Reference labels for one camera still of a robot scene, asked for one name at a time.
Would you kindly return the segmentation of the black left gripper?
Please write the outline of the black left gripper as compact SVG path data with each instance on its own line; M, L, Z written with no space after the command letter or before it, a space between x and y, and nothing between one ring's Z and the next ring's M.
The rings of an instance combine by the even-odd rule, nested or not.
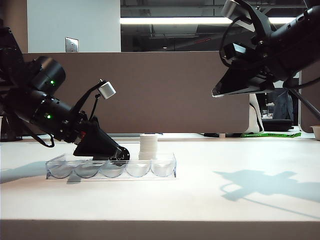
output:
M74 156L104 161L118 158L123 152L120 145L99 127L98 118L94 116L89 120L85 111L80 111L73 120L62 120L58 133L58 140L66 143L74 143L80 138Z

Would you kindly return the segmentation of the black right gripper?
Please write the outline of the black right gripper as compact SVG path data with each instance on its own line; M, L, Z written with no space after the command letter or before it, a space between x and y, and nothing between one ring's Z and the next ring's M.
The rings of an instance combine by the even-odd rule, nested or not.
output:
M212 89L213 95L267 93L274 82L296 87L293 77L300 70L300 40L295 37L270 36L255 48L239 42L223 46L223 64L228 67Z

